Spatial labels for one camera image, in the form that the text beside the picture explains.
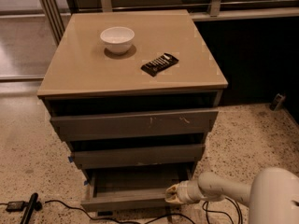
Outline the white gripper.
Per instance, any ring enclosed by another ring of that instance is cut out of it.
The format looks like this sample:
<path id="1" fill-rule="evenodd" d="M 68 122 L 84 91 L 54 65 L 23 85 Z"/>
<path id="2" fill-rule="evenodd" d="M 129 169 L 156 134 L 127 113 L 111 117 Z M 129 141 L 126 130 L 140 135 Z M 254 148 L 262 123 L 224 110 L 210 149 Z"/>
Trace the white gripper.
<path id="1" fill-rule="evenodd" d="M 178 185 L 173 185 L 166 190 L 166 193 L 175 194 L 165 197 L 165 201 L 171 204 L 179 203 L 199 203 L 204 199 L 204 194 L 200 190 L 196 180 L 182 181 Z"/>

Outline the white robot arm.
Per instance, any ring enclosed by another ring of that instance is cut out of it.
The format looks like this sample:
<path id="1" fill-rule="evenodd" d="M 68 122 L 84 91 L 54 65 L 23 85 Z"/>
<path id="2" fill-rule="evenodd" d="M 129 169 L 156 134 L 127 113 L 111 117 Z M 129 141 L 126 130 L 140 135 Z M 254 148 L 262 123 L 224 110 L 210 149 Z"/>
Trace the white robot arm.
<path id="1" fill-rule="evenodd" d="M 263 169 L 250 185 L 204 172 L 165 192 L 165 201 L 171 204 L 218 202 L 225 197 L 249 209 L 249 224 L 299 224 L 299 177 L 277 167 Z"/>

